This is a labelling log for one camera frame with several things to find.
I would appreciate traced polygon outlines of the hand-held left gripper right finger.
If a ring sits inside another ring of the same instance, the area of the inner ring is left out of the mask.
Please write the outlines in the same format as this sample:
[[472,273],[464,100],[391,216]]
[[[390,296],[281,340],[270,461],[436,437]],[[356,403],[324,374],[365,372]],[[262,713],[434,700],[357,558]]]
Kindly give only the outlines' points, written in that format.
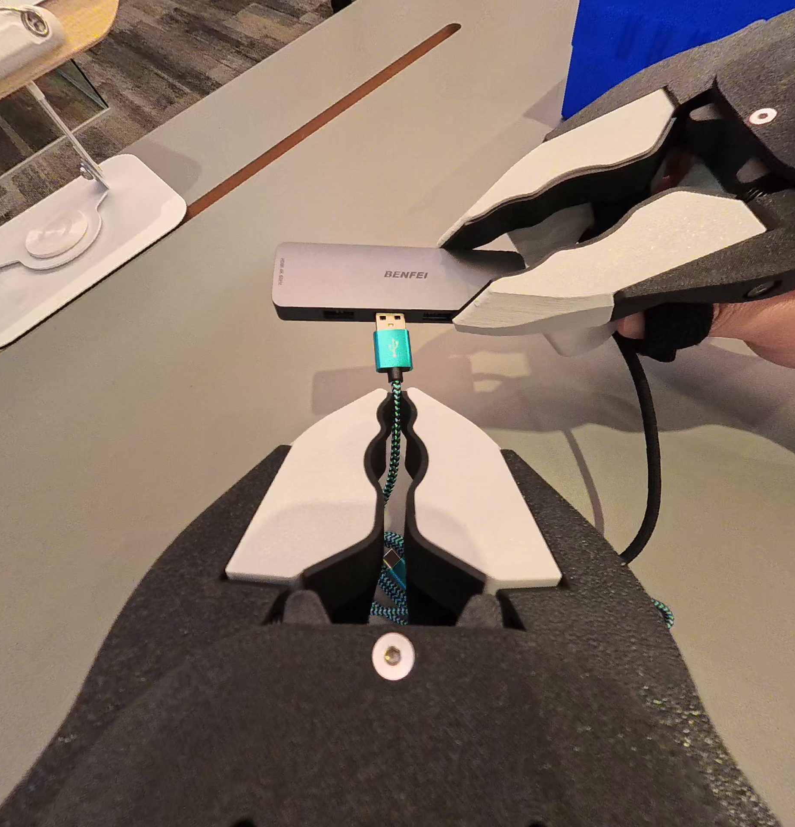
[[559,566],[496,442],[420,389],[403,411],[410,622],[454,624],[477,594],[556,587]]

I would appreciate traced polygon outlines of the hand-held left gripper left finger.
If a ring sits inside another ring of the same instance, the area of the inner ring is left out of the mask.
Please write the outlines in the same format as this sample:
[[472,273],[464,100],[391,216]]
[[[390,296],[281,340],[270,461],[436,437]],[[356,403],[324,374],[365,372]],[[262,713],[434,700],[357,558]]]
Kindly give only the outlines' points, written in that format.
[[333,623],[368,623],[382,568],[389,434],[384,388],[303,432],[228,561],[227,579],[314,591]]

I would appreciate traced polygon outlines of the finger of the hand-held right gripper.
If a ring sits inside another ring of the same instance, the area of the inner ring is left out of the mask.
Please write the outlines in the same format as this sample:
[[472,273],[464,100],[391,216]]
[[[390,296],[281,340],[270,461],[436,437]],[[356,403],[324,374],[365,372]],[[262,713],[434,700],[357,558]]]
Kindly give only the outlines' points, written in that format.
[[507,236],[526,261],[574,246],[591,229],[596,204],[630,199],[649,184],[674,110],[659,89],[544,140],[504,172],[438,246],[473,251]]
[[456,316],[458,331],[543,335],[561,356],[601,346],[615,331],[616,293],[765,232],[741,200],[675,188],[633,208],[587,243],[577,241],[591,208],[560,210],[547,229],[512,231],[526,268],[489,284]]

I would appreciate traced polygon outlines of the blue bin with black divider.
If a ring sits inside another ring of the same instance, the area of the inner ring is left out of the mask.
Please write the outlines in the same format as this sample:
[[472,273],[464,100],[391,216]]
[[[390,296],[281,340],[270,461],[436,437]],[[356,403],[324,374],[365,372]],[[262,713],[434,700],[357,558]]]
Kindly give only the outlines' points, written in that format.
[[580,1],[562,118],[662,59],[793,8],[795,1]]

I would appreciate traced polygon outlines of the wide grey usb hub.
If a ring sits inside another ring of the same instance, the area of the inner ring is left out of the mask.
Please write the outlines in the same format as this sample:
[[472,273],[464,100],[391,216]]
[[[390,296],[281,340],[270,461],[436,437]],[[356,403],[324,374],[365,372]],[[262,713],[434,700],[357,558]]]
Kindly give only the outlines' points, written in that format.
[[[489,284],[525,268],[516,252],[282,243],[271,295],[286,321],[367,323],[392,312],[407,323],[454,326],[454,316]],[[616,293],[613,323],[630,315],[627,291],[639,284]]]

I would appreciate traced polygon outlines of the person's right hand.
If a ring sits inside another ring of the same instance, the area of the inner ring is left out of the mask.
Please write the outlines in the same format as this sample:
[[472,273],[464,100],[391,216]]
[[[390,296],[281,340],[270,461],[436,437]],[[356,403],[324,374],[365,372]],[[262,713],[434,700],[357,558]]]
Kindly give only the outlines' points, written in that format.
[[714,337],[738,340],[769,363],[795,369],[795,290],[749,303],[661,305],[620,319],[617,332],[662,362]]

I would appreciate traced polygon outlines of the wooden document stand white base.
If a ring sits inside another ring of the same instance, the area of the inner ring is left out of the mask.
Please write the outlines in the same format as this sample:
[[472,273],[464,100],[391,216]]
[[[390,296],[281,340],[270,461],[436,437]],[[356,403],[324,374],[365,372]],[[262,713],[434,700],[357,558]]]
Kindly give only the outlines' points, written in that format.
[[0,350],[175,229],[187,205],[131,154],[101,163],[56,112],[36,79],[109,31],[86,13],[82,30],[60,2],[0,2],[0,99],[25,89],[79,160],[78,176],[0,225]]

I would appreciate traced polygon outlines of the glass floor partition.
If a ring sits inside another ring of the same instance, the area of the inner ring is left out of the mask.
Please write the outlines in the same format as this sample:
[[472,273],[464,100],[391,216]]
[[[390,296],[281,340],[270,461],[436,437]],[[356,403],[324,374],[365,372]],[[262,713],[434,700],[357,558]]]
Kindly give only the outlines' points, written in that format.
[[[106,102],[72,61],[35,81],[73,132],[100,118]],[[0,99],[0,223],[72,181],[79,156],[23,87]]]

